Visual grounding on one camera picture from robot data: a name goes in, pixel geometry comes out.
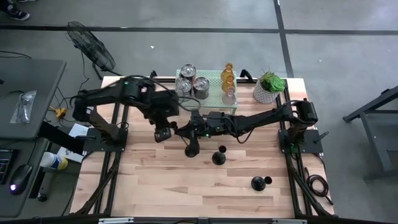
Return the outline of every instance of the white paper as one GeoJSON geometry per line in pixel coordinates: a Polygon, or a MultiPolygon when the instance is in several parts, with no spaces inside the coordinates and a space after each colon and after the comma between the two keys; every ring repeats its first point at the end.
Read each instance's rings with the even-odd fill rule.
{"type": "MultiPolygon", "coordinates": [[[[87,131],[88,131],[87,127],[80,125],[80,124],[74,124],[72,129],[69,132],[69,135],[71,137],[86,136],[87,131]]],[[[68,149],[66,149],[64,147],[61,147],[57,154],[65,157],[67,159],[81,163],[81,161],[83,160],[83,157],[87,154],[87,152],[83,151],[83,155],[81,156],[79,154],[69,151],[68,149]]]]}

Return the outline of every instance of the gray floor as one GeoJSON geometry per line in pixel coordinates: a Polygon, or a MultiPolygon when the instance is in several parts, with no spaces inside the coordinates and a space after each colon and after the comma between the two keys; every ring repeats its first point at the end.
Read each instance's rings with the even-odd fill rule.
{"type": "MultiPolygon", "coordinates": [[[[397,30],[395,0],[280,0],[286,29],[397,30]]],[[[215,27],[276,29],[271,0],[40,0],[21,5],[32,13],[29,25],[65,25],[76,20],[87,26],[215,27]]],[[[4,15],[0,23],[10,23],[4,15]]],[[[95,32],[126,74],[174,76],[190,62],[199,69],[219,70],[233,62],[236,70],[261,69],[286,77],[279,34],[206,34],[151,32],[95,32]]],[[[295,77],[304,78],[320,121],[329,131],[323,140],[331,196],[337,215],[398,222],[398,181],[366,184],[364,175],[380,169],[360,121],[346,124],[344,115],[398,85],[398,36],[288,35],[295,77]]],[[[0,50],[34,58],[68,62],[60,83],[72,96],[84,80],[80,52],[65,32],[0,30],[0,50]]],[[[99,80],[86,59],[84,88],[98,88],[99,80]]],[[[21,218],[60,215],[77,176],[56,181],[50,200],[28,202],[21,218]]]]}

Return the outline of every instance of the silver can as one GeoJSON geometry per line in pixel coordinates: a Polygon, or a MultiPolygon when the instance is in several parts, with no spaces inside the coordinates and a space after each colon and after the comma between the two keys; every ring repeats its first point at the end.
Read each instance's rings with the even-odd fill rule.
{"type": "MultiPolygon", "coordinates": [[[[175,81],[175,91],[177,92],[177,95],[179,97],[190,97],[192,94],[192,84],[189,80],[184,79],[184,78],[178,78],[175,81]]],[[[188,101],[189,99],[186,98],[180,98],[179,102],[185,102],[188,101]]]]}
{"type": "Polygon", "coordinates": [[[181,68],[180,78],[189,80],[191,83],[195,80],[197,75],[197,68],[194,65],[186,64],[181,68]]]}
{"type": "Polygon", "coordinates": [[[199,100],[204,100],[209,96],[210,83],[205,77],[195,79],[193,84],[193,92],[199,100]]]}

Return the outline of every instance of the shoe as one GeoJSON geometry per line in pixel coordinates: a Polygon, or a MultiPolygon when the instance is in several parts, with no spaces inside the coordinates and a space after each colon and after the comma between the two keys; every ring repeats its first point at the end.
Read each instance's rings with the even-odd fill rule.
{"type": "Polygon", "coordinates": [[[8,10],[8,14],[11,19],[15,19],[18,21],[25,21],[30,17],[29,13],[22,12],[21,10],[16,9],[15,7],[13,7],[11,10],[8,10]]]}

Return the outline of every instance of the white planter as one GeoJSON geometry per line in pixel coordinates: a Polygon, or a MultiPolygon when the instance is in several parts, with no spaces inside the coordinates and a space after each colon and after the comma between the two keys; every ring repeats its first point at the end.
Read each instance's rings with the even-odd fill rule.
{"type": "Polygon", "coordinates": [[[257,100],[259,103],[272,103],[277,97],[278,97],[279,92],[277,93],[271,93],[268,91],[265,91],[261,84],[260,84],[260,79],[257,80],[256,87],[254,87],[254,98],[257,100]]]}

